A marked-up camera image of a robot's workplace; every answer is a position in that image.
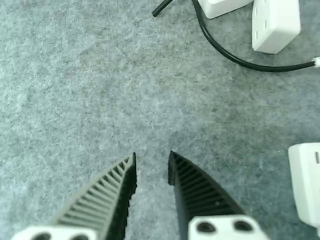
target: cable plug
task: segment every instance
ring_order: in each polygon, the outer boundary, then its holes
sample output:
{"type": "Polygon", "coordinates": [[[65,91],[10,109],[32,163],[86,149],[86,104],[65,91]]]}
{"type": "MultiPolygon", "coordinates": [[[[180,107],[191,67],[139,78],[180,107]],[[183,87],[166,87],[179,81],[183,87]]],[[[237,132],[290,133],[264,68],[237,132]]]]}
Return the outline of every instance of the cable plug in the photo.
{"type": "Polygon", "coordinates": [[[314,61],[315,68],[320,68],[320,56],[315,57],[314,59],[312,59],[312,61],[314,61]]]}

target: black cable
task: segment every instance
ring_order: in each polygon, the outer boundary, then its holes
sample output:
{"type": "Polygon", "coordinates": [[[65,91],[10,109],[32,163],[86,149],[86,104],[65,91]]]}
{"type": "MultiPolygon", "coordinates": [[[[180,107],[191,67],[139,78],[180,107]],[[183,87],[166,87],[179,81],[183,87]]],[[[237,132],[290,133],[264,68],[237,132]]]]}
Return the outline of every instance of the black cable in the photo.
{"type": "MultiPolygon", "coordinates": [[[[153,16],[156,17],[169,3],[171,3],[172,0],[164,0],[160,6],[156,8],[155,11],[153,11],[153,16]]],[[[205,38],[209,41],[209,43],[223,56],[225,56],[227,59],[231,60],[232,62],[239,64],[242,67],[260,71],[260,72],[269,72],[269,73],[283,73],[283,72],[290,72],[290,71],[295,71],[295,70],[300,70],[300,69],[306,69],[310,67],[315,66],[315,62],[310,61],[306,62],[303,64],[298,64],[298,65],[291,65],[291,66],[264,66],[264,65],[258,65],[254,64],[248,61],[245,61],[241,58],[238,58],[237,56],[233,55],[232,53],[228,52],[226,49],[224,49],[209,33],[203,13],[202,13],[202,8],[198,2],[198,0],[192,0],[196,17],[199,22],[200,28],[205,36],[205,38]]]]}
{"type": "Polygon", "coordinates": [[[153,10],[152,15],[154,17],[158,16],[158,14],[161,13],[161,11],[165,9],[166,6],[168,6],[172,1],[173,0],[164,0],[159,6],[156,7],[155,10],[153,10]]]}

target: screw hole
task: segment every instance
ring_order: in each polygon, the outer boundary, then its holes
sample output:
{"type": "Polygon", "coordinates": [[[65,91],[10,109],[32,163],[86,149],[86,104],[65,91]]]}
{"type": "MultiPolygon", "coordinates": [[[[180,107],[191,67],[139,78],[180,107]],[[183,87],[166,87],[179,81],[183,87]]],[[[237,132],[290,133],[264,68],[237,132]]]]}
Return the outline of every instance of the screw hole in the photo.
{"type": "Polygon", "coordinates": [[[240,231],[246,231],[246,232],[252,231],[252,226],[245,221],[237,221],[234,224],[234,228],[240,231]]]}
{"type": "Polygon", "coordinates": [[[216,228],[209,222],[201,222],[198,224],[197,230],[202,233],[213,233],[216,228]]]}
{"type": "Polygon", "coordinates": [[[51,235],[49,233],[41,233],[35,236],[34,238],[32,238],[32,240],[49,240],[50,238],[51,238],[51,235]]]}
{"type": "Polygon", "coordinates": [[[71,240],[89,240],[89,238],[86,235],[78,235],[72,238],[71,240]]]}

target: power adapter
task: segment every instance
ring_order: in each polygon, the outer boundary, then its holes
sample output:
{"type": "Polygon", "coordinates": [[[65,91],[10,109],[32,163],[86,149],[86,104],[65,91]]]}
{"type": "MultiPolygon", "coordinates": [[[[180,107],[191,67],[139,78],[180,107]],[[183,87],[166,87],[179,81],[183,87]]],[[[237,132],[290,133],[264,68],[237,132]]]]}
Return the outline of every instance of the power adapter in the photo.
{"type": "Polygon", "coordinates": [[[293,145],[288,155],[298,216],[320,237],[320,142],[293,145]]]}
{"type": "Polygon", "coordinates": [[[254,0],[198,0],[204,15],[214,19],[228,12],[242,8],[254,0]]]}
{"type": "Polygon", "coordinates": [[[300,32],[299,0],[254,0],[253,50],[277,54],[300,32]]]}

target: white electrical socket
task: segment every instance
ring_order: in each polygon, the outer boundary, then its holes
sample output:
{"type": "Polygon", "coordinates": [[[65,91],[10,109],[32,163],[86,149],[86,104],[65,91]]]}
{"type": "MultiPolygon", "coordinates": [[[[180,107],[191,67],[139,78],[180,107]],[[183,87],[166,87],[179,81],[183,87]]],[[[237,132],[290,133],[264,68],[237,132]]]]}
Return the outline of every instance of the white electrical socket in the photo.
{"type": "Polygon", "coordinates": [[[298,216],[320,237],[320,142],[291,146],[288,155],[298,216]]]}
{"type": "Polygon", "coordinates": [[[239,9],[254,0],[198,0],[205,16],[214,19],[223,14],[239,9]]]}
{"type": "Polygon", "coordinates": [[[254,0],[252,48],[277,54],[301,32],[299,0],[254,0]]]}

